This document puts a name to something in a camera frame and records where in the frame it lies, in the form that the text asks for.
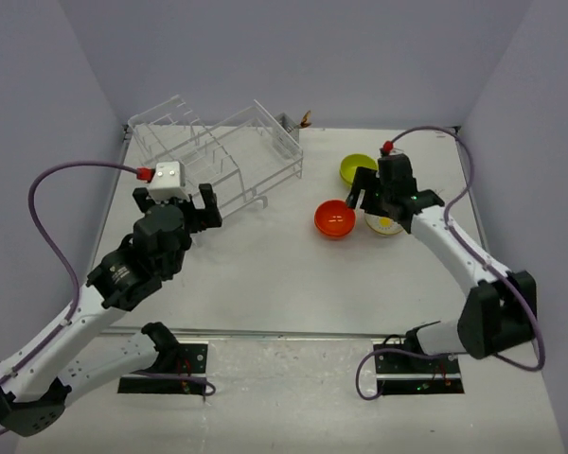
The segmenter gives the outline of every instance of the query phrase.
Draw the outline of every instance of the white cube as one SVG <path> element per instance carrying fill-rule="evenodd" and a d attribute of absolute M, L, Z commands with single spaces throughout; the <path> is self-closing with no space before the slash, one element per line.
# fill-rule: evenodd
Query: white cube
<path fill-rule="evenodd" d="M 185 167 L 179 161 L 170 161 L 156 165 L 148 191 L 154 201 L 167 201 L 172 197 L 188 200 L 185 186 Z"/>

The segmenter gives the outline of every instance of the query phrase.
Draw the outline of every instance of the small orange object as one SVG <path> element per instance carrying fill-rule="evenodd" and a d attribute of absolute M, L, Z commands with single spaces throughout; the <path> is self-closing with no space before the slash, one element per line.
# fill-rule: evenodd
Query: small orange object
<path fill-rule="evenodd" d="M 344 201 L 325 201 L 315 210 L 313 221 L 324 236 L 339 239 L 353 230 L 356 214 Z"/>

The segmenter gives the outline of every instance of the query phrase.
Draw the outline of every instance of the black mount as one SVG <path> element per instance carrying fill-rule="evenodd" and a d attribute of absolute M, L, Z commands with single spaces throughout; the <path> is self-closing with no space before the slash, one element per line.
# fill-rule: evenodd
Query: black mount
<path fill-rule="evenodd" d="M 65 411 L 65 397 L 71 392 L 55 379 L 48 391 L 34 402 L 14 402 L 12 393 L 0 389 L 0 425 L 3 428 L 30 437 L 51 426 Z"/>
<path fill-rule="evenodd" d="M 395 343 L 378 343 L 375 350 L 382 348 L 412 350 L 403 335 L 389 335 L 385 340 L 398 339 Z M 424 395 L 463 393 L 458 359 L 436 358 L 417 359 L 388 353 L 375 356 L 377 391 L 387 395 Z"/>
<path fill-rule="evenodd" d="M 527 271 L 507 276 L 537 316 L 537 283 Z M 480 282 L 470 290 L 456 327 L 461 343 L 481 359 L 534 339 L 534 330 L 517 298 L 503 282 Z"/>
<path fill-rule="evenodd" d="M 124 236 L 120 246 L 107 253 L 88 274 L 86 285 L 95 286 L 103 306 L 131 311 L 181 271 L 191 234 L 222 226 L 217 198 L 210 184 L 200 184 L 204 208 L 192 198 L 156 203 L 146 188 L 136 188 L 134 200 L 145 215 Z"/>
<path fill-rule="evenodd" d="M 189 394 L 204 395 L 206 385 L 186 382 L 187 374 L 205 374 L 208 357 L 206 343 L 179 343 L 161 323 L 148 323 L 141 332 L 156 345 L 158 358 L 144 372 L 153 374 L 178 374 L 181 381 L 156 379 L 143 376 L 120 378 L 119 393 Z"/>

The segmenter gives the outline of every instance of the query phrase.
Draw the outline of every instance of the red cap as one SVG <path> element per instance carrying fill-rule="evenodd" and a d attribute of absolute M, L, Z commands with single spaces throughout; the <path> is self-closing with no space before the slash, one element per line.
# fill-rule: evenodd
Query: red cap
<path fill-rule="evenodd" d="M 387 140 L 384 144 L 382 144 L 381 151 L 383 154 L 391 153 L 392 149 L 394 149 L 394 143 L 391 140 Z"/>
<path fill-rule="evenodd" d="M 150 183 L 153 179 L 153 174 L 155 170 L 153 168 L 148 167 L 140 167 L 137 169 L 139 173 L 136 174 L 137 180 L 143 180 L 144 182 Z"/>

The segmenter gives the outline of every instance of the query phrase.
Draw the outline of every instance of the white dish rack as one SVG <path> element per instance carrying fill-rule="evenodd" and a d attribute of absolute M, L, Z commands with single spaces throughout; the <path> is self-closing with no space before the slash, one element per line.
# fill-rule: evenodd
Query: white dish rack
<path fill-rule="evenodd" d="M 303 149 L 257 101 L 221 123 L 207 127 L 180 96 L 131 117 L 142 166 L 180 161 L 186 191 L 211 183 L 226 218 L 261 201 L 265 193 L 291 177 L 302 177 Z"/>

